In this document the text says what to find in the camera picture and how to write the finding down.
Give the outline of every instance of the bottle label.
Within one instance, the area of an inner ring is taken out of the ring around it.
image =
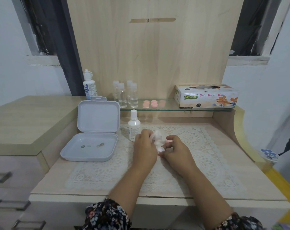
[[[85,84],[84,90],[86,92],[86,96],[87,96],[87,94],[89,94],[90,97],[97,96],[97,90],[96,90],[95,84]]]
[[[136,129],[132,129],[132,128],[129,128],[129,139],[131,141],[135,141],[135,137],[137,134],[141,134],[141,128],[136,128]]]

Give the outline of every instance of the glass shelf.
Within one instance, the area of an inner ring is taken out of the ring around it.
[[[180,109],[178,103],[174,99],[155,99],[158,101],[158,107],[153,108],[149,105],[149,108],[143,108],[143,101],[151,99],[139,99],[139,107],[131,108],[130,104],[127,104],[126,108],[120,108],[121,111],[131,111],[133,109],[137,111],[225,111],[229,112],[232,108],[195,108],[195,109]],[[160,100],[165,100],[165,106],[161,107]]]

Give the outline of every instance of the hand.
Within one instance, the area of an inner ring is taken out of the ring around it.
[[[173,142],[166,143],[162,147],[165,149],[173,147],[174,150],[173,152],[160,152],[159,156],[165,158],[170,166],[186,179],[190,174],[193,174],[195,170],[198,170],[193,156],[188,147],[182,143],[177,135],[169,135],[166,139],[173,140]]]
[[[151,134],[153,134],[151,130],[143,129],[141,134],[135,137],[133,146],[132,166],[147,173],[150,173],[158,157],[156,146],[149,139]]]

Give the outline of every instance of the dark curtain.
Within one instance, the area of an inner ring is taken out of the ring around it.
[[[83,73],[66,0],[38,0],[72,96],[85,96]]]

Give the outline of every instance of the open white plastic box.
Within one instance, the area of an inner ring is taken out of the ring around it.
[[[92,101],[78,104],[78,129],[60,155],[68,161],[103,162],[114,152],[120,127],[120,105],[96,96]]]

